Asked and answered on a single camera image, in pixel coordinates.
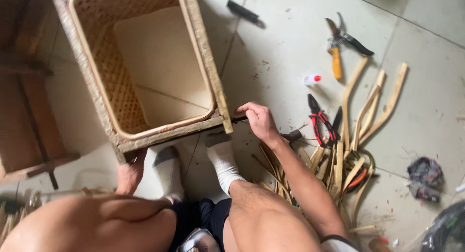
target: black shorts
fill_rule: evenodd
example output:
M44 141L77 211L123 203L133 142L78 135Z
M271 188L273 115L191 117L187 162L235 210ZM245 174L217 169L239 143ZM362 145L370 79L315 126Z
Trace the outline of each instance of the black shorts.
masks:
M213 235L222 252L225 251L223 245L223 227L225 220L229 216L231 199L224 199L216 205L210 199L203 199L195 202L181 202L172 205L169 209L176 213L176 232L169 248L169 252L176 251L186 237L200 227L205 228Z

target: pliers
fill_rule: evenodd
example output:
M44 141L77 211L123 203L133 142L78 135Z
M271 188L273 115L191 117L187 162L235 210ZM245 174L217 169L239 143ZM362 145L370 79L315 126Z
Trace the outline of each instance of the pliers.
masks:
M310 107L310 111L311 111L311 115L309 115L309 117L311 118L311 123L313 125L313 132L315 133L315 137L317 138L318 144L320 144L320 146L322 147L326 146L323 142L323 138L321 137L319 133L318 119L321 120L321 122L328 129L328 132L329 132L328 144L329 145L334 144L334 142L337 141L337 133L333 130L331 123L329 123L328 118L320 109L318 102L315 100L313 95L308 94L307 96L308 96L308 106Z
M348 33L344 31L345 25L344 25L344 22L342 21L342 16L339 12L337 14L339 16L339 21L340 21L339 28L336 27L336 24L331 19L328 19L328 18L325 18L325 19L328 22L329 28L331 29L331 33L333 34L333 36L329 39L328 52L333 56L334 77L336 79L340 79L342 77L342 70L341 70L338 45L347 41L352 46L354 46L358 52L362 54L371 56L374 53L370 51L369 49L365 48L360 42L358 42L358 40L356 40L354 37L352 37L351 35L349 35Z

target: yellow handle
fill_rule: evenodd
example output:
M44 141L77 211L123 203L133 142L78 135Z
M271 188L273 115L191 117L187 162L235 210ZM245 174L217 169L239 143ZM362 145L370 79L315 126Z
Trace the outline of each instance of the yellow handle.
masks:
M336 79L342 78L341 59L339 58L339 49L330 48L328 52L333 56L333 72Z

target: red and black handle pliers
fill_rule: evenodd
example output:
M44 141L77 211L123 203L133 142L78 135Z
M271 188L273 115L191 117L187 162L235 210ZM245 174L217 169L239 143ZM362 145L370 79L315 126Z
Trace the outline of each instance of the red and black handle pliers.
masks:
M321 122L325 125L325 127L328 129L329 133L329 144L334 144L337 141L336 137L336 132L333 130L333 127L331 126L331 123L329 123L328 118L322 110L320 109L318 102L315 100L313 95L309 94L308 95L308 106L310 107L311 115L309 117L311 118L311 122L313 124L313 132L315 133L315 137L317 138L318 143L320 146L324 147L326 146L323 142L323 138L319 133L319 128L318 128L318 119L321 120Z

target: crumpled cloth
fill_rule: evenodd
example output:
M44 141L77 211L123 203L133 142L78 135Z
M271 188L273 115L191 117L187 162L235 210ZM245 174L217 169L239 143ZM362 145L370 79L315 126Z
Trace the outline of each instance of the crumpled cloth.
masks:
M421 157L407 167L410 177L410 193L415 198L425 199L435 203L441 201L440 192L436 190L444 184L444 174L436 160Z

